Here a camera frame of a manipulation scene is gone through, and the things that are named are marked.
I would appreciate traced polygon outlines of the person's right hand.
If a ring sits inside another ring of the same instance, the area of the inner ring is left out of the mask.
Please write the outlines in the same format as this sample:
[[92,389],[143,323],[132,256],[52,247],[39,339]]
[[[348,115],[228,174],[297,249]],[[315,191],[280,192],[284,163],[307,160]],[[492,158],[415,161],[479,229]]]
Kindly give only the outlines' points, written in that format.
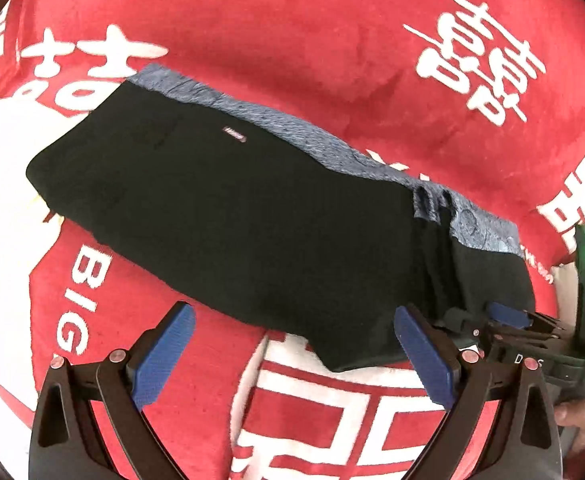
[[[559,318],[570,325],[577,320],[577,267],[573,262],[554,266],[555,292]],[[565,456],[576,456],[585,451],[585,400],[563,402],[556,410],[557,421],[564,432],[572,432],[572,440]]]

